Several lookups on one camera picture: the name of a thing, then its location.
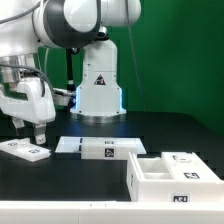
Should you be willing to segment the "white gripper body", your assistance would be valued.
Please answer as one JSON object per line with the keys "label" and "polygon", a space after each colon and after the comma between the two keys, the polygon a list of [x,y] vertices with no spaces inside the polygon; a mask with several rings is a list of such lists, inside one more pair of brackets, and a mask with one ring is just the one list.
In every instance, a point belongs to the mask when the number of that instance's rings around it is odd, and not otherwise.
{"label": "white gripper body", "polygon": [[39,78],[28,78],[17,84],[16,93],[24,93],[26,100],[8,97],[0,90],[0,109],[4,114],[34,123],[44,124],[55,119],[51,90]]}

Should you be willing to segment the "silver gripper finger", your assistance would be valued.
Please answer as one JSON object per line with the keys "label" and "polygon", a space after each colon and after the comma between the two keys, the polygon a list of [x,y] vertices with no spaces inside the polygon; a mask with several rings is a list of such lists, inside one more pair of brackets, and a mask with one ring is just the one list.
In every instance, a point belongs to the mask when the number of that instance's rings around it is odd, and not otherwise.
{"label": "silver gripper finger", "polygon": [[20,118],[13,117],[12,122],[16,129],[16,134],[18,136],[24,136],[25,135],[25,124],[24,121]]}
{"label": "silver gripper finger", "polygon": [[46,132],[45,124],[34,125],[34,136],[37,144],[44,144],[46,142],[45,132]]}

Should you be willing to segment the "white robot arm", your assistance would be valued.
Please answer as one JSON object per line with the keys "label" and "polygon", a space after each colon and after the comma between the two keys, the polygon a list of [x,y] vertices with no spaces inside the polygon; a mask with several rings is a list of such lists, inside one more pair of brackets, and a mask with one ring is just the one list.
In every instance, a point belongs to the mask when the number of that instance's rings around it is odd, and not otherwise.
{"label": "white robot arm", "polygon": [[[117,84],[117,47],[106,29],[134,24],[140,0],[0,0],[0,111],[17,129],[34,125],[38,144],[55,106],[87,122],[111,122],[126,115]],[[75,89],[54,88],[40,70],[38,49],[82,50],[82,82]]]}

